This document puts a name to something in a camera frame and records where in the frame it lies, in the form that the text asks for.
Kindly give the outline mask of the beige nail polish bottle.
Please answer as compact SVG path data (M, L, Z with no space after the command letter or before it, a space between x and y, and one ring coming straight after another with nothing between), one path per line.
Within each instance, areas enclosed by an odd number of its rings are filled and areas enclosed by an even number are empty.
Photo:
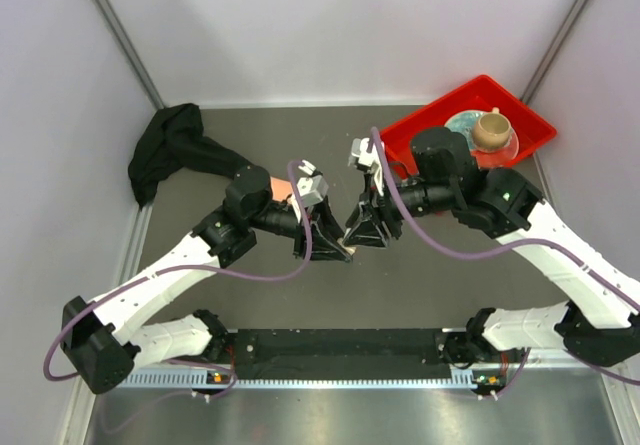
M353 255L356 253L356 251L357 251L357 248L356 248L356 247L354 247L354 246L347 246L347 245L345 245L341 240L339 240L339 241L338 241L338 243L339 243L339 245L342 247L342 249L343 249L346 253L348 253L350 256L353 256Z

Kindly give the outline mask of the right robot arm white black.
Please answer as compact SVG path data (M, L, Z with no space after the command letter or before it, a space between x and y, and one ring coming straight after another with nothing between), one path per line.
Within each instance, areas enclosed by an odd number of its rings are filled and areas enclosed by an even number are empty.
M459 260L513 251L567 297L542 308L480 310L467 322L461 346L446 341L449 360L487 361L512 349L554 349L608 368L638 355L638 281L572 231L536 186L511 168L480 168L466 138L445 127L418 133L410 149L417 172L397 182L377 132L353 141L349 164L363 173L364 190L347 221L345 245L385 248L409 225L430 246ZM416 222L436 212L451 213L497 247L458 252L439 244Z

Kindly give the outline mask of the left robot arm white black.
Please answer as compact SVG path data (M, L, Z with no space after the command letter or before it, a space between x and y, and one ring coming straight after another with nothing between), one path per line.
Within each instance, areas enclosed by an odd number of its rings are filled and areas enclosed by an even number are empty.
M199 282L230 275L231 265L256 246L258 231L290 238L305 263L350 262L322 173L301 161L290 163L288 174L293 192L277 201L264 168L240 169L221 205L164 256L108 293L64 305L59 347L92 393L109 392L148 365L186 356L220 359L228 339L215 314L198 310L166 323L148 321Z

